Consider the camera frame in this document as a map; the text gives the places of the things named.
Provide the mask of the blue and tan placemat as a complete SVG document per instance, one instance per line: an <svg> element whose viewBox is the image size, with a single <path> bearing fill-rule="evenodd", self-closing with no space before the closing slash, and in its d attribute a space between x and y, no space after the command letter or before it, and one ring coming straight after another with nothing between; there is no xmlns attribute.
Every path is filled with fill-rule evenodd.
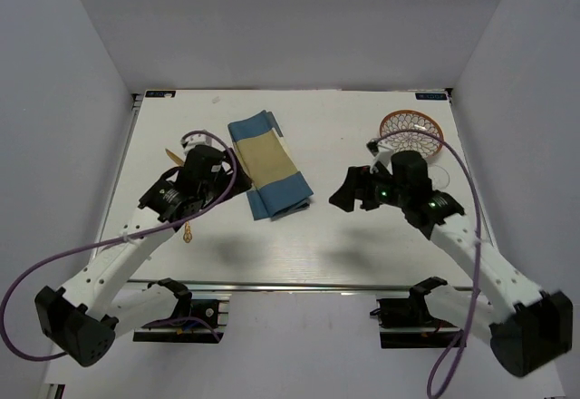
<svg viewBox="0 0 580 399"><path fill-rule="evenodd" d="M314 192L296 167L272 112L231 122L227 129L252 183L246 197L253 219L279 219L310 206Z"/></svg>

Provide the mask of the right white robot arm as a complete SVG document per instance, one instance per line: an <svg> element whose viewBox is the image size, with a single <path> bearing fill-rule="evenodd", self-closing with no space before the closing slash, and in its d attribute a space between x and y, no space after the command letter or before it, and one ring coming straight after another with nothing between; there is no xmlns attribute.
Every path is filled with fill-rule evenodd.
<svg viewBox="0 0 580 399"><path fill-rule="evenodd" d="M383 163L387 156L389 166ZM412 227L468 273L487 299L476 304L471 331L511 375L524 377L571 350L571 300L561 291L547 293L481 241L463 207L433 188L418 152L382 151L371 166L349 168L329 202L345 212L381 205L400 209Z"/></svg>

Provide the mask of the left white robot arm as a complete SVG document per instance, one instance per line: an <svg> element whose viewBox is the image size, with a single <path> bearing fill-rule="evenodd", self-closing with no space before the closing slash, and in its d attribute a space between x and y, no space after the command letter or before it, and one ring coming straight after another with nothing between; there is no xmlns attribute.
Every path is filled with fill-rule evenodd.
<svg viewBox="0 0 580 399"><path fill-rule="evenodd" d="M187 323L191 293L171 278L149 283L125 300L116 296L191 216L250 187L232 150L195 146L183 166L164 172L143 194L120 244L104 247L58 289L44 287L37 294L34 302L43 333L80 366L88 367L108 352L116 337L133 329Z"/></svg>

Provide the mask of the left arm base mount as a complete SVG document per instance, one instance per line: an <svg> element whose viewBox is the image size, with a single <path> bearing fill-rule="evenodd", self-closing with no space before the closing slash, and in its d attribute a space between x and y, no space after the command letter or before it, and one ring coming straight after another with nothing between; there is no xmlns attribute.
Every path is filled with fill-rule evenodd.
<svg viewBox="0 0 580 399"><path fill-rule="evenodd" d="M216 345L226 333L229 299L228 294L194 293L186 320L175 315L169 323L136 329L132 341Z"/></svg>

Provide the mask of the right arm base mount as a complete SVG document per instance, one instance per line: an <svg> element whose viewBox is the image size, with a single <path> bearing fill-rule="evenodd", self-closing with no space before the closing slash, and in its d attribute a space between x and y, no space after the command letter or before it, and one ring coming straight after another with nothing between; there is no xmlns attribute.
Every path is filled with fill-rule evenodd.
<svg viewBox="0 0 580 399"><path fill-rule="evenodd" d="M460 330L420 313L407 298L382 298L370 317L378 321L381 349L444 349Z"/></svg>

